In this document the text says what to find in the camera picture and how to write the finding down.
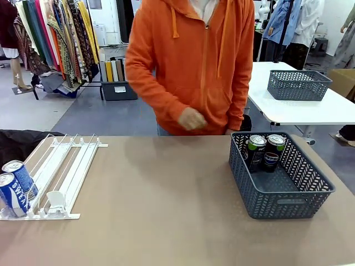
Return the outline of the person's right hand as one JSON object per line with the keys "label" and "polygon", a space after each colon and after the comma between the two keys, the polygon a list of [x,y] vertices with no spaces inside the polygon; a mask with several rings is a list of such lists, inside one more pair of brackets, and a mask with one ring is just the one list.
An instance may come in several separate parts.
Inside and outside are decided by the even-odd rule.
{"label": "person's right hand", "polygon": [[183,110],[179,116],[178,123],[187,131],[202,129],[207,125],[204,116],[191,107],[186,107]]}

